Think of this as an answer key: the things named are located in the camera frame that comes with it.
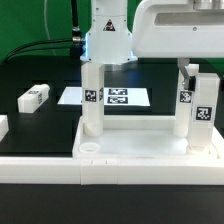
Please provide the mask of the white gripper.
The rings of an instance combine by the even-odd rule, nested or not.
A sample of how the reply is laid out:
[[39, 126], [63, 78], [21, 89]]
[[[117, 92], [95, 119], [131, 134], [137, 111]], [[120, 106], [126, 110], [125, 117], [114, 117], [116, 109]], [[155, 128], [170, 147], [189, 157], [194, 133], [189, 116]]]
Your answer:
[[224, 0], [142, 0], [132, 50], [140, 58], [178, 58], [182, 85], [194, 91], [189, 58], [224, 58]]

